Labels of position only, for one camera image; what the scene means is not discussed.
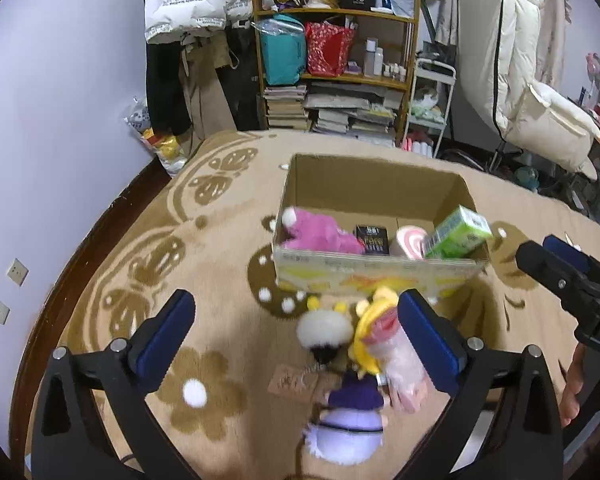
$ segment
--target pink plush toy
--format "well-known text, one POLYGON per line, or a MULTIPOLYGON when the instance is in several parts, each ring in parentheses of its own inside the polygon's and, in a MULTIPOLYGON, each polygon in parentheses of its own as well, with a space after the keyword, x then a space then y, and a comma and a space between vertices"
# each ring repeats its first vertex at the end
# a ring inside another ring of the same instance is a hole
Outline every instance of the pink plush toy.
POLYGON ((353 234, 344 232, 327 215, 316 215, 297 207, 282 213, 282 225, 293 237, 282 244, 286 249, 325 253, 363 254, 365 247, 353 234))

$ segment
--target clear bottle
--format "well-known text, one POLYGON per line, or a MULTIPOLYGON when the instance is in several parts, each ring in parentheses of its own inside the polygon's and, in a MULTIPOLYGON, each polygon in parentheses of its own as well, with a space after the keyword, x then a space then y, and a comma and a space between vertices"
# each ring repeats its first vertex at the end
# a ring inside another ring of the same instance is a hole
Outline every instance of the clear bottle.
POLYGON ((384 54, 382 53, 382 47, 376 48, 376 60, 374 61, 374 75, 382 75, 382 61, 384 54))
POLYGON ((365 67, 363 69, 365 77, 374 76, 374 67, 376 64, 376 42, 366 40, 365 67))

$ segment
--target teal bag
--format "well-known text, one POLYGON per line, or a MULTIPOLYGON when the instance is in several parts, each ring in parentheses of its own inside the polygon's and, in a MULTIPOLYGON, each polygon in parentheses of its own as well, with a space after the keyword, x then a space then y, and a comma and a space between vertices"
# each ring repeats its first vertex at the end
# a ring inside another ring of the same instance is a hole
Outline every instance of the teal bag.
MULTIPOLYGON (((284 14, 274 19, 282 22, 302 23, 284 14)), ((267 83, 270 85, 293 85, 300 79, 306 65, 306 40, 300 34, 260 34, 262 57, 267 83)))

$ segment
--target stuffed doll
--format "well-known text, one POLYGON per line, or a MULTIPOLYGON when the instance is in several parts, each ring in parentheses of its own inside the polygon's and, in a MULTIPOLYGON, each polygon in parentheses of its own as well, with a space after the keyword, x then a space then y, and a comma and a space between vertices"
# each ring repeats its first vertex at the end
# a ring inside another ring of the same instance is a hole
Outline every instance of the stuffed doll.
POLYGON ((298 320, 296 335, 318 365, 325 367, 353 337, 349 308, 343 302, 337 303, 333 309, 321 308, 320 300, 315 296, 307 299, 306 306, 309 310, 298 320))
POLYGON ((368 460, 382 445, 386 419, 379 410, 385 399, 376 378, 358 378, 349 371, 342 386, 327 394, 328 409, 318 422, 304 430, 309 453, 339 465, 356 465, 368 460))
POLYGON ((331 216, 287 207, 282 213, 282 225, 293 237, 282 244, 286 249, 347 254, 365 252, 362 242, 353 234, 340 229, 331 216))
POLYGON ((376 290, 372 303, 356 305, 360 317, 349 356, 362 373, 384 373, 392 406, 415 413, 428 394, 428 375, 398 321, 398 295, 386 288, 376 290))

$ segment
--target blue gripper pad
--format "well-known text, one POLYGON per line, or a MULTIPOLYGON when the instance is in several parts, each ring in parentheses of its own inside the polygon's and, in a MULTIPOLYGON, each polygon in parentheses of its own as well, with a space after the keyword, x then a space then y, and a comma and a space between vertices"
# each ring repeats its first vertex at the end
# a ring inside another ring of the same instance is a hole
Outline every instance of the blue gripper pad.
POLYGON ((186 290, 176 290, 157 316, 147 319, 131 338, 128 363, 144 394, 160 387, 196 317, 196 302, 186 290))
POLYGON ((400 295, 398 320, 433 385, 453 397, 459 388, 458 375, 467 361, 459 332, 438 316, 417 290, 400 295))
POLYGON ((542 247, 581 273, 587 274, 589 272, 589 259, 587 255, 574 249, 567 242, 560 240, 560 238, 549 235, 542 242, 542 247))

